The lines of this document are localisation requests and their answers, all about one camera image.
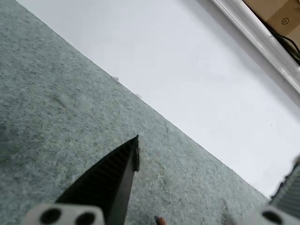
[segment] gray plastic part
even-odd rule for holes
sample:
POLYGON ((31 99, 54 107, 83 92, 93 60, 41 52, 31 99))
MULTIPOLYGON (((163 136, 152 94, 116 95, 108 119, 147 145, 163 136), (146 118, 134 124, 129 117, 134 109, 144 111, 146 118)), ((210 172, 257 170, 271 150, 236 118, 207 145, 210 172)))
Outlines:
POLYGON ((31 209, 24 218, 22 225, 105 225, 102 210, 96 206, 89 205, 71 205, 71 204, 40 204, 31 209), (43 223, 41 221, 42 215, 51 209, 60 210, 61 214, 57 221, 50 223, 43 223), (83 222, 76 223, 77 219, 86 213, 93 214, 94 220, 91 223, 83 222))
POLYGON ((274 206, 267 205, 259 210, 250 213, 244 220, 240 221, 238 225, 300 225, 300 220, 279 210, 274 206), (266 217, 263 216, 264 212, 272 212, 276 214, 280 219, 281 223, 271 222, 266 217))

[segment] white floor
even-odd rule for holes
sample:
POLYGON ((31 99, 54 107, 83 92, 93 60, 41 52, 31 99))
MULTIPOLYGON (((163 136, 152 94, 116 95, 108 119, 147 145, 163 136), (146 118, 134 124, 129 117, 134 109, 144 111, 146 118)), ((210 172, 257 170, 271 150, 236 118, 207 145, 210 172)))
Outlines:
POLYGON ((210 0, 19 0, 266 196, 300 149, 300 97, 210 0))

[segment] black cable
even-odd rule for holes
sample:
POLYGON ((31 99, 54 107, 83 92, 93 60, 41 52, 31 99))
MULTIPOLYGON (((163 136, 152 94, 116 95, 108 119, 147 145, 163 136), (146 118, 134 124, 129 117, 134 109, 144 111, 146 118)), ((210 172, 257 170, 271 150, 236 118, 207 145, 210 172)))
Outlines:
POLYGON ((284 47, 284 49, 290 54, 290 56, 300 65, 300 49, 296 45, 296 43, 293 40, 291 40, 290 38, 279 34, 275 29, 273 29, 269 24, 267 24, 259 15, 257 15, 252 9, 251 9, 251 11, 263 23, 263 25, 271 32, 271 34, 284 47))

